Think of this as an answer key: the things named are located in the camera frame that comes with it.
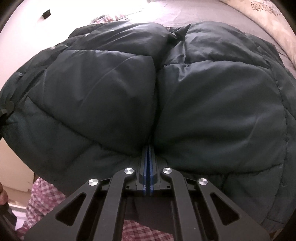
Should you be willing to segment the dark green puffer jacket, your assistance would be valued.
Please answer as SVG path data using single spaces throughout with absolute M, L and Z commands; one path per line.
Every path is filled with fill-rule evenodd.
M 1 138 L 66 195 L 151 146 L 268 232 L 295 211 L 295 78 L 273 44 L 217 22 L 76 29 L 1 89 Z

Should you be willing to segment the beige floral comforter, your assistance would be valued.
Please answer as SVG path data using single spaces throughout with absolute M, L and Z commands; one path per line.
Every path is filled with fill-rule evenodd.
M 271 1 L 225 0 L 221 2 L 246 15 L 276 40 L 295 37 L 292 27 Z

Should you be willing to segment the black wall socket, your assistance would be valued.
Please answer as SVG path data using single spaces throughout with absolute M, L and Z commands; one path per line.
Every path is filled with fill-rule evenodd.
M 47 19 L 49 16 L 51 15 L 51 11 L 47 10 L 42 14 L 42 18 L 43 19 Z

